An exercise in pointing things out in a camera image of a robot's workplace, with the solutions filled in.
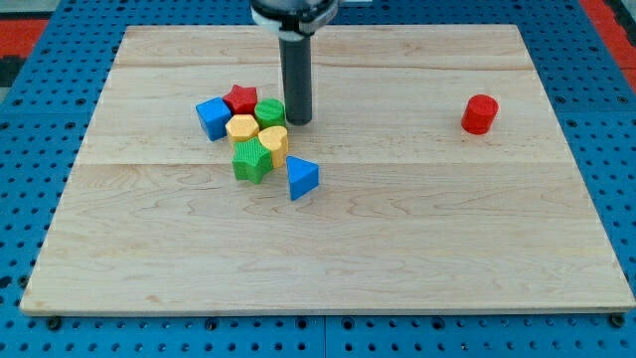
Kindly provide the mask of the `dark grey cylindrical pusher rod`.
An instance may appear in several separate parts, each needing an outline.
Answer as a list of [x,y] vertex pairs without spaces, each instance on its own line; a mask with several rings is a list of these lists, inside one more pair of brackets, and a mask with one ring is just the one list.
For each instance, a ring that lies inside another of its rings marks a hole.
[[279,41],[279,55],[287,121],[306,125],[312,120],[312,63],[309,37]]

